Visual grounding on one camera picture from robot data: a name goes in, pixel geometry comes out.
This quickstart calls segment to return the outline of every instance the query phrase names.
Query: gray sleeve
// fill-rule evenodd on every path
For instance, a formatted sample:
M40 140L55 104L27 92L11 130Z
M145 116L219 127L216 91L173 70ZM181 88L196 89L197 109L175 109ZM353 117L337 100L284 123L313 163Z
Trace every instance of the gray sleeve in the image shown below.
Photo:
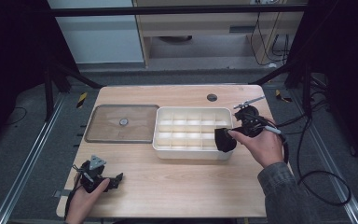
M284 162L266 167L258 181L266 195L266 212L269 224L320 223L316 208L309 196L299 188Z

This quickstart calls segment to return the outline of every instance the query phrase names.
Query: clear plastic tray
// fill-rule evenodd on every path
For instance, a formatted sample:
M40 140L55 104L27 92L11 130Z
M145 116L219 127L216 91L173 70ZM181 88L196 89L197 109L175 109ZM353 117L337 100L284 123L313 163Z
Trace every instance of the clear plastic tray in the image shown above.
M232 128L227 108L161 107L156 117L153 148L162 159L227 160L232 151L217 150L216 128Z

